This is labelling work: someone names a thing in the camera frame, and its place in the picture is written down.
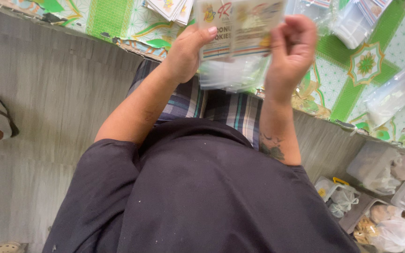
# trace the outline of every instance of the black shirt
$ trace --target black shirt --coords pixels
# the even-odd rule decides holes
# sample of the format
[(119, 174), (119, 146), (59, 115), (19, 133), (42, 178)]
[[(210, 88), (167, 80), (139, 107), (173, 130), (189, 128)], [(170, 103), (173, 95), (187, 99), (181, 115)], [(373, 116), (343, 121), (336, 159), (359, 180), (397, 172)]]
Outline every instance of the black shirt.
[(357, 253), (301, 166), (185, 118), (82, 155), (44, 253)]

